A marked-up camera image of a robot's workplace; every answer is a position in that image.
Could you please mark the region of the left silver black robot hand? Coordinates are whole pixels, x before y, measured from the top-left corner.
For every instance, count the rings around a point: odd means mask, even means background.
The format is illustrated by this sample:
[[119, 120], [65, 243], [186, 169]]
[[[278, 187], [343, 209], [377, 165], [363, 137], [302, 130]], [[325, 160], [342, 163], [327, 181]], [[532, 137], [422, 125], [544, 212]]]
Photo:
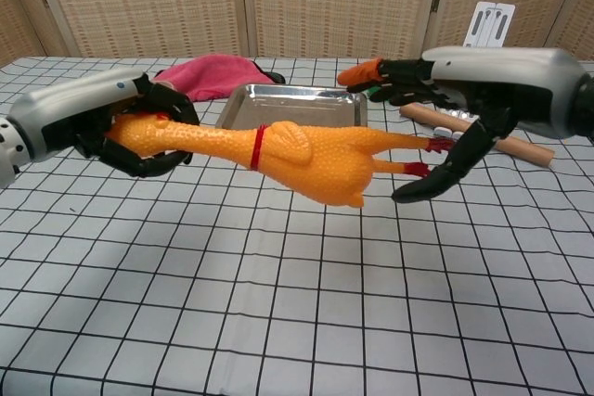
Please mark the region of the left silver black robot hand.
[[163, 175], [191, 160], [186, 151], [165, 155], [161, 149], [143, 159], [108, 139], [106, 132], [122, 112], [163, 112], [176, 122], [200, 122], [187, 96], [152, 82], [139, 69], [117, 68], [54, 83], [20, 96], [1, 119], [1, 186], [11, 185], [23, 165], [69, 147], [141, 178]]

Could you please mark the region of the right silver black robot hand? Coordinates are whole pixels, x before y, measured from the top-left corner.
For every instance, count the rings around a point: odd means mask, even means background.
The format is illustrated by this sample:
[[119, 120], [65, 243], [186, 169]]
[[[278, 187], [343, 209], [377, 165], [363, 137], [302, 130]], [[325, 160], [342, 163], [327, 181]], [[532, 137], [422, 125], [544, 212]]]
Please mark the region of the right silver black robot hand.
[[352, 93], [374, 88], [373, 102], [432, 103], [476, 118], [442, 164], [393, 192], [397, 203], [444, 194], [516, 128], [551, 139], [593, 135], [593, 78], [560, 48], [440, 46], [368, 60], [337, 82]]

